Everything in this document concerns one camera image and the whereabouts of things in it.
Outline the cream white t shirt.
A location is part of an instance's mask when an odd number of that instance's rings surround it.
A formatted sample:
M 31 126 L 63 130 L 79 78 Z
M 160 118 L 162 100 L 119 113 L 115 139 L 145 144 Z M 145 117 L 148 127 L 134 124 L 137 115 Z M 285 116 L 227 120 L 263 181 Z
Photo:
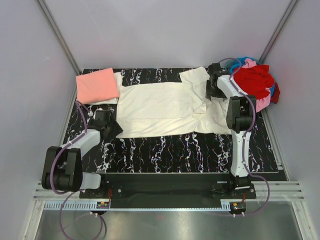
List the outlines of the cream white t shirt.
M 209 74 L 204 67 L 179 74 L 180 82 L 123 86 L 116 121 L 118 138 L 150 138 L 192 132 L 229 135 L 228 100 L 206 98 Z

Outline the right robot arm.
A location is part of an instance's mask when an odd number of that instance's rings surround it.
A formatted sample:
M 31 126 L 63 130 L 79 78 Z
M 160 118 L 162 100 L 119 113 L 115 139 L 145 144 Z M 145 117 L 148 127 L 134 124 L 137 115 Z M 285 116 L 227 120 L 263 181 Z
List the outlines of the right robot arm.
M 249 145 L 256 121 L 256 97 L 242 90 L 231 74 L 218 62 L 208 66 L 208 74 L 207 95 L 228 100 L 226 125 L 232 136 L 232 161 L 227 192 L 230 197 L 236 199 L 251 187 Z

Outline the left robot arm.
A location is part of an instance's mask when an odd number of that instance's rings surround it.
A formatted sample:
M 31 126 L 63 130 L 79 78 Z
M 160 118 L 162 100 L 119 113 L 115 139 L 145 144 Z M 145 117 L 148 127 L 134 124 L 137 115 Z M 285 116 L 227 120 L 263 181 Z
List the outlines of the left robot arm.
M 41 178 L 43 189 L 56 194 L 90 189 L 97 198 L 108 193 L 108 186 L 97 173 L 83 172 L 83 157 L 102 142 L 114 140 L 123 129 L 113 114 L 97 110 L 88 125 L 75 139 L 47 149 Z

